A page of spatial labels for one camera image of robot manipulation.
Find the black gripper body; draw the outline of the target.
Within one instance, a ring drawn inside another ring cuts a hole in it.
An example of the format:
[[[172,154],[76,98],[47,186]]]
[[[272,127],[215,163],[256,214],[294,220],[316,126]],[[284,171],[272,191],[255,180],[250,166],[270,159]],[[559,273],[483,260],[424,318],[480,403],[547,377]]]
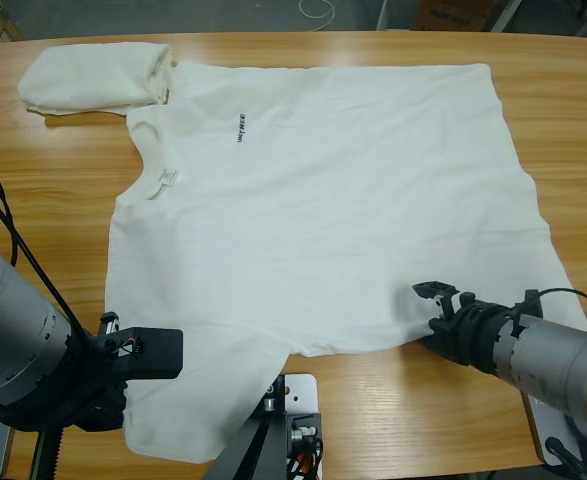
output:
[[[55,327],[32,339],[0,333],[0,421],[21,431],[122,426],[125,381],[116,372],[126,330],[81,338]]]
[[[453,362],[495,373],[493,350],[502,327],[511,320],[511,307],[478,300],[462,293],[460,308],[454,314]]]

